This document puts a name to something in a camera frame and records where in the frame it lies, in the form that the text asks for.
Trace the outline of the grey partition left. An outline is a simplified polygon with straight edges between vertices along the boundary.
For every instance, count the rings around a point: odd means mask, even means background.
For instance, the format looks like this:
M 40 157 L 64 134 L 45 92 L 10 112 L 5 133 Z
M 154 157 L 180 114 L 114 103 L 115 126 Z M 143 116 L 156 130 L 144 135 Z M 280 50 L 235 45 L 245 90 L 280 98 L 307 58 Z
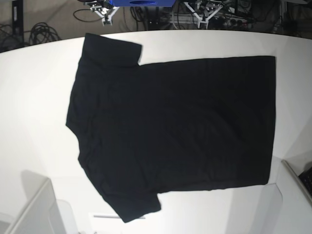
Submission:
M 21 183 L 26 200 L 17 215 L 0 212 L 2 234 L 78 234 L 71 205 L 56 198 L 49 177 L 24 170 Z

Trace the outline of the blue plastic box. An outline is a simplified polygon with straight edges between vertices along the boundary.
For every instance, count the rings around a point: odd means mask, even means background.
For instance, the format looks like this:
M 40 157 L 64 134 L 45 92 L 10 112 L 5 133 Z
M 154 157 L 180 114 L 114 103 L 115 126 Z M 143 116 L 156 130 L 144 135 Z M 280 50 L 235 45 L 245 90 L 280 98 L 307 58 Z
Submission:
M 113 6 L 130 7 L 130 6 L 151 6 L 151 7 L 172 7 L 175 0 L 110 0 Z

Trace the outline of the black T-shirt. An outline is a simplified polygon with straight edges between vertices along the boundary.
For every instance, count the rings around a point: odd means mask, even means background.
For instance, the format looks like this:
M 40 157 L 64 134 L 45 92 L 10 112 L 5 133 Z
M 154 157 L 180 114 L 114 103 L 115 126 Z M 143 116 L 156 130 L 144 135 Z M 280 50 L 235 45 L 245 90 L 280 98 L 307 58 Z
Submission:
M 139 65 L 140 44 L 87 34 L 66 126 L 88 179 L 123 222 L 158 194 L 268 183 L 273 56 Z

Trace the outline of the grey partition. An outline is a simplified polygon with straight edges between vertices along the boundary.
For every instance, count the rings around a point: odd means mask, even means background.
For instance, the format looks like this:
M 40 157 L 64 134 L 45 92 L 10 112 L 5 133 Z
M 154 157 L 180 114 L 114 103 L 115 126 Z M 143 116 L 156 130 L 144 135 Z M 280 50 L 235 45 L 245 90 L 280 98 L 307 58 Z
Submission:
M 253 227 L 255 234 L 312 232 L 312 198 L 285 160 L 276 183 L 263 188 Z
M 49 177 L 24 170 L 21 183 L 26 200 L 17 215 L 0 212 L 2 234 L 78 234 L 71 205 L 56 198 Z

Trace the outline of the black keyboard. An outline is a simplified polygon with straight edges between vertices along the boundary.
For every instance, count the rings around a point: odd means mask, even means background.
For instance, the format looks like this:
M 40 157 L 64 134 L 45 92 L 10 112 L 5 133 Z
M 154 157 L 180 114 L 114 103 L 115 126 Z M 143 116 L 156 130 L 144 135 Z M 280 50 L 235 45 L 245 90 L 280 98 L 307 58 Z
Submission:
M 312 169 L 309 169 L 308 171 L 300 174 L 299 179 L 304 184 L 309 194 L 312 194 Z

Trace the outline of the black cabinet post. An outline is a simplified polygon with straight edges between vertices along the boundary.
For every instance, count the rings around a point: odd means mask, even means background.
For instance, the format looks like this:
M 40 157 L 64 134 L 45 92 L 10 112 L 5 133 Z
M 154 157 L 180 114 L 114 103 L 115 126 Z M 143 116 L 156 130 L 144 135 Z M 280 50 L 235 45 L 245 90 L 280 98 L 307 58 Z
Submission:
M 24 46 L 23 0 L 12 1 L 12 35 L 18 48 Z

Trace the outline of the grey partition right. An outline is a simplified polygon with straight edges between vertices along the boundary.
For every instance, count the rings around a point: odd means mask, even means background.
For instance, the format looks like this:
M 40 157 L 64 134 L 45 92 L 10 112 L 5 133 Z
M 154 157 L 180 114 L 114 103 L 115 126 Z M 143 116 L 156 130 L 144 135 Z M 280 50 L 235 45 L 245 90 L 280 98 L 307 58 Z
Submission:
M 263 188 L 253 227 L 255 234 L 312 232 L 312 198 L 285 160 L 276 183 Z

